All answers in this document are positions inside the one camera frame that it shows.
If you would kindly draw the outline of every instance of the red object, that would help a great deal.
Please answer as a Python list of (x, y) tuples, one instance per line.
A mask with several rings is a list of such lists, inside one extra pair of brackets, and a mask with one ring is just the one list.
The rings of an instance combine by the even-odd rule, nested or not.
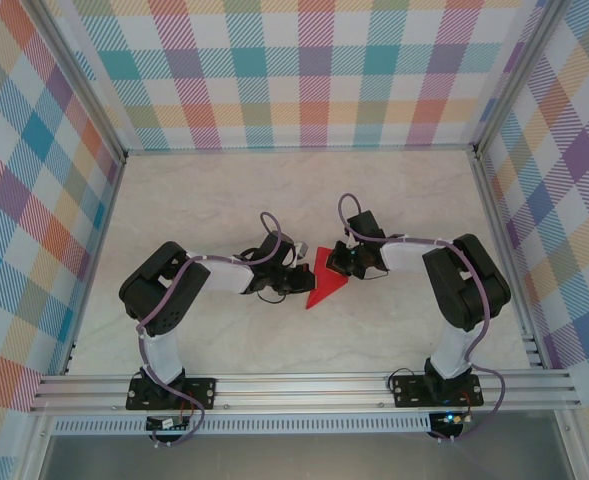
[(318, 247), (316, 250), (316, 262), (314, 263), (314, 275), (316, 275), (316, 288), (310, 292), (305, 308), (312, 308), (321, 300), (329, 297), (339, 288), (347, 284), (347, 277), (329, 270), (325, 264), (332, 250)]

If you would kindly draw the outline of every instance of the black mounting plate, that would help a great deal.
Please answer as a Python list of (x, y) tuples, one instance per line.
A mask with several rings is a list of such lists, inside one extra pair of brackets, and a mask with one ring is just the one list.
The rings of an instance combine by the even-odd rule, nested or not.
[[(214, 399), (216, 397), (215, 378), (185, 378), (182, 380), (181, 385), (179, 390), (198, 400), (205, 410), (214, 408)], [(180, 397), (169, 392), (163, 396), (157, 395), (155, 390), (150, 388), (149, 382), (145, 378), (137, 377), (130, 381), (125, 409), (147, 411), (180, 410), (182, 404), (183, 400)], [(185, 414), (189, 414), (191, 406), (187, 405), (184, 408)]]
[(470, 398), (471, 407), (483, 405), (483, 392), (478, 376), (469, 375), (469, 381), (460, 391), (453, 393), (441, 403), (434, 402), (430, 391), (425, 385), (424, 375), (395, 375), (392, 377), (391, 387), (394, 392), (394, 405), (397, 408), (407, 407), (467, 407), (468, 401), (461, 392), (465, 392)]

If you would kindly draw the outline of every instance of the black bracket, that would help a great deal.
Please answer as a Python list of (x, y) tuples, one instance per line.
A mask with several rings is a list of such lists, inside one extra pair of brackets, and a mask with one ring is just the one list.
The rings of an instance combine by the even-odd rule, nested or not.
[[(476, 270), (490, 306), (490, 317), (497, 316), (509, 303), (510, 287), (477, 237), (465, 234), (453, 242)], [(436, 248), (423, 255), (436, 302), (445, 319), (455, 328), (470, 332), (483, 321), (481, 294), (472, 278), (463, 279), (467, 268), (449, 248)]]
[(441, 402), (434, 400), (425, 382), (425, 375), (395, 375), (391, 383), (394, 405), (397, 408), (480, 407), (484, 403), (481, 384), (476, 375), (468, 375), (467, 381), (461, 385), (460, 390), (444, 397)]
[[(184, 400), (171, 394), (150, 379), (141, 369), (140, 378), (132, 378), (125, 402), (126, 410), (180, 410), (184, 408), (189, 414), (192, 406), (185, 405)], [(216, 397), (215, 378), (186, 378), (184, 374), (169, 384), (174, 390), (198, 400), (205, 410), (214, 408)]]
[[(378, 226), (370, 210), (348, 218), (347, 223), (356, 233), (366, 237), (385, 238), (385, 232)], [(382, 243), (359, 240), (356, 247), (347, 248), (345, 242), (338, 241), (327, 257), (326, 266), (340, 275), (347, 277), (354, 275), (361, 280), (365, 278), (365, 272), (369, 267), (387, 272), (381, 257), (382, 246)]]
[[(269, 233), (260, 247), (245, 250), (239, 257), (245, 261), (263, 259), (274, 250), (276, 242), (278, 242), (276, 232)], [(292, 261), (289, 265), (285, 265), (284, 262), (290, 255)], [(316, 288), (316, 277), (310, 271), (309, 264), (302, 263), (295, 267), (291, 266), (295, 255), (296, 245), (294, 240), (285, 234), (281, 234), (281, 244), (274, 256), (267, 262), (252, 265), (251, 269), (254, 278), (252, 278), (250, 285), (243, 294), (256, 293), (266, 287), (272, 287), (280, 296), (314, 290)]]
[(121, 286), (118, 296), (125, 312), (142, 320), (163, 299), (169, 287), (160, 278), (176, 282), (174, 291), (154, 319), (145, 325), (150, 337), (173, 330), (187, 313), (192, 302), (205, 285), (210, 271), (200, 263), (192, 263), (179, 280), (174, 280), (187, 261), (187, 252), (175, 242), (165, 242)]

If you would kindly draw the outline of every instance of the wire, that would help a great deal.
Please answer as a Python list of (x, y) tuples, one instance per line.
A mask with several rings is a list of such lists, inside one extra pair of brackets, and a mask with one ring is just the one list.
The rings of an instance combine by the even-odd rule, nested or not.
[(390, 393), (394, 393), (394, 390), (392, 389), (392, 378), (394, 378), (395, 373), (400, 372), (401, 370), (405, 370), (407, 372), (410, 372), (412, 374), (412, 376), (416, 375), (412, 370), (410, 370), (409, 368), (405, 368), (405, 367), (401, 367), (397, 370), (394, 370), (392, 373), (390, 373), (390, 376), (387, 377), (387, 389), (390, 391)]
[(176, 276), (174, 277), (172, 284), (168, 287), (168, 289), (165, 292), (165, 294), (163, 295), (163, 298), (161, 299), (161, 301), (158, 302), (156, 307), (154, 307), (154, 309), (143, 320), (141, 320), (136, 325), (136, 331), (138, 333), (138, 349), (141, 354), (141, 358), (143, 359), (143, 365), (144, 365), (144, 367), (146, 367), (145, 371), (147, 372), (149, 377), (161, 388), (163, 388), (163, 389), (167, 390), (169, 393), (191, 403), (192, 408), (196, 407), (201, 412), (201, 416), (200, 416), (198, 422), (196, 423), (196, 425), (190, 431), (184, 433), (177, 440), (175, 440), (173, 442), (164, 442), (164, 443), (160, 442), (158, 440), (158, 438), (156, 437), (156, 431), (153, 431), (152, 432), (152, 440), (154, 440), (154, 442), (155, 442), (154, 447), (156, 447), (156, 448), (158, 448), (159, 445), (162, 445), (164, 447), (172, 447), (175, 445), (180, 445), (181, 443), (189, 440), (192, 436), (194, 436), (196, 431), (199, 428), (201, 428), (201, 426), (203, 425), (203, 422), (205, 421), (205, 407), (203, 407), (201, 402), (196, 400), (194, 397), (192, 397), (190, 395), (186, 395), (183, 392), (180, 392), (180, 391), (170, 387), (169, 385), (167, 385), (165, 382), (163, 382), (159, 378), (159, 376), (156, 374), (156, 372), (152, 369), (152, 366), (150, 365), (150, 362), (149, 362), (149, 358), (147, 356), (147, 351), (145, 350), (145, 326), (148, 323), (150, 323), (152, 320), (154, 320), (154, 318), (156, 318), (156, 315), (159, 314), (159, 312), (163, 309), (165, 304), (172, 297), (172, 294), (174, 293), (174, 290), (176, 289), (176, 286), (178, 285), (179, 280), (181, 279), (183, 274), (185, 274), (186, 270), (189, 268), (189, 266), (191, 264), (193, 264), (195, 262), (200, 262), (203, 260), (214, 260), (217, 262), (232, 263), (235, 265), (245, 265), (245, 266), (251, 267), (253, 265), (259, 265), (261, 263), (265, 263), (265, 262), (268, 262), (269, 260), (271, 260), (272, 257), (274, 257), (274, 255), (276, 255), (276, 252), (278, 252), (278, 249), (281, 246), (283, 232), (281, 231), (281, 224), (278, 222), (278, 220), (276, 219), (276, 217), (274, 215), (272, 215), (269, 212), (261, 212), (259, 218), (261, 220), (261, 223), (263, 224), (263, 227), (265, 228), (265, 230), (267, 230), (268, 233), (272, 233), (272, 231), (267, 226), (267, 223), (265, 222), (265, 217), (269, 217), (270, 220), (272, 220), (272, 222), (274, 223), (274, 225), (276, 227), (276, 244), (274, 245), (274, 248), (272, 249), (272, 251), (268, 255), (266, 255), (265, 257), (263, 257), (259, 260), (251, 260), (251, 261), (239, 261), (237, 258), (228, 258), (228, 257), (220, 256), (220, 255), (207, 255), (207, 256), (198, 255), (198, 256), (189, 258), (183, 265), (181, 265), (181, 268), (176, 273)]
[(486, 373), (490, 373), (490, 374), (494, 375), (496, 378), (498, 378), (499, 382), (501, 383), (501, 391), (499, 393), (498, 399), (497, 399), (496, 403), (494, 404), (494, 408), (492, 408), (492, 411), (488, 414), (487, 417), (485, 417), (485, 421), (482, 424), (478, 425), (473, 430), (470, 430), (468, 432), (465, 432), (465, 433), (459, 435), (458, 438), (470, 437), (471, 435), (475, 435), (476, 432), (478, 432), (478, 430), (483, 425), (487, 425), (494, 418), (494, 416), (496, 415), (496, 412), (498, 412), (498, 409), (501, 408), (501, 405), (503, 404), (503, 400), (505, 399), (505, 390), (506, 390), (505, 378), (503, 378), (503, 375), (501, 375), (496, 370), (492, 370), (491, 368), (480, 367), (480, 366), (472, 363), (472, 361), (470, 359), (472, 352), (474, 351), (476, 346), (481, 342), (481, 340), (483, 340), (483, 338), (485, 338), (485, 335), (487, 335), (487, 331), (490, 328), (490, 319), (491, 319), (490, 302), (489, 302), (489, 299), (487, 298), (487, 292), (485, 291), (485, 287), (483, 286), (483, 282), (481, 281), (481, 278), (479, 277), (478, 272), (476, 271), (476, 269), (474, 268), (472, 263), (468, 260), (468, 258), (465, 256), (465, 254), (459, 248), (457, 248), (456, 246), (452, 245), (450, 242), (447, 242), (445, 240), (441, 240), (441, 239), (430, 240), (430, 239), (425, 239), (425, 238), (412, 238), (412, 237), (407, 237), (407, 236), (400, 236), (400, 237), (393, 236), (393, 237), (389, 237), (389, 238), (376, 238), (376, 237), (367, 237), (365, 235), (361, 235), (360, 233), (355, 231), (352, 227), (350, 227), (349, 223), (345, 219), (345, 216), (343, 215), (343, 201), (346, 198), (351, 198), (354, 201), (359, 213), (361, 213), (361, 204), (358, 201), (358, 199), (356, 198), (356, 196), (353, 193), (349, 193), (349, 192), (344, 193), (338, 201), (338, 216), (341, 219), (341, 223), (343, 223), (343, 227), (345, 227), (345, 230), (347, 232), (351, 233), (354, 236), (354, 238), (358, 238), (358, 239), (364, 240), (366, 242), (415, 243), (415, 244), (420, 244), (420, 245), (435, 245), (435, 246), (449, 248), (461, 260), (461, 262), (463, 262), (463, 265), (465, 265), (465, 268), (472, 276), (472, 280), (474, 281), (474, 284), (476, 285), (476, 288), (478, 289), (479, 295), (481, 296), (481, 303), (483, 304), (483, 327), (481, 329), (481, 332), (478, 334), (478, 336), (474, 339), (474, 341), (470, 344), (468, 349), (465, 351), (464, 358), (465, 358), (465, 361), (468, 362), (473, 368), (475, 368), (476, 370), (479, 370), (481, 372), (486, 372)]
[(258, 298), (263, 300), (265, 303), (269, 303), (270, 305), (278, 305), (279, 303), (283, 303), (285, 301), (285, 297), (287, 297), (287, 294), (279, 295), (281, 297), (281, 299), (277, 300), (276, 302), (272, 302), (271, 300), (267, 300), (266, 298), (261, 297), (260, 292), (256, 292), (256, 295), (258, 296)]
[(461, 390), (461, 394), (465, 397), (465, 400), (467, 400), (467, 414), (469, 415), (472, 413), (472, 400), (470, 400), (470, 396), (465, 390)]
[(190, 420), (192, 420), (192, 417), (194, 416), (194, 411), (196, 409), (194, 408), (194, 404), (192, 404), (192, 411), (190, 412), (190, 417), (187, 419), (187, 421), (189, 422)]

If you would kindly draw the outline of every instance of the plaid wall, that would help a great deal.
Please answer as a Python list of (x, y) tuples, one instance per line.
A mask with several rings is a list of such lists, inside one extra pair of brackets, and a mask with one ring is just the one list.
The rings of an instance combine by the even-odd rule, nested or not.
[(518, 38), (519, 14), (541, 10), (535, 0), (47, 3), (121, 138), (147, 150), (467, 144), (538, 18)]
[(501, 98), (501, 95), (505, 91), (507, 84), (509, 83), (512, 74), (514, 73), (514, 69), (518, 65), (523, 53), (525, 52), (525, 45), (531, 38), (532, 34), (536, 30), (538, 23), (541, 19), (541, 15), (543, 14), (543, 10), (545, 10), (545, 6), (547, 5), (548, 0), (537, 0), (536, 6), (532, 13), (530, 14), (530, 18), (528, 18), (527, 23), (525, 24), (525, 28), (521, 32), (520, 36), (518, 37), (518, 42), (514, 46), (514, 50), (512, 50), (512, 54), (510, 55), (509, 60), (505, 64), (503, 71), (501, 72), (501, 76), (496, 82), (494, 86), (494, 90), (492, 91), (492, 96), (490, 97), (487, 105), (485, 106), (485, 110), (483, 110), (483, 115), (481, 115), (481, 119), (476, 125), (476, 129), (474, 130), (474, 134), (470, 139), (469, 143), (477, 143), (481, 134), (483, 133), (483, 129), (487, 125), (487, 121), (490, 118), (490, 115), (494, 111), (494, 107), (496, 106), (496, 102), (498, 99)]
[(0, 0), (0, 479), (66, 353), (117, 170), (18, 0)]
[(574, 0), (489, 151), (545, 346), (589, 419), (589, 0)]

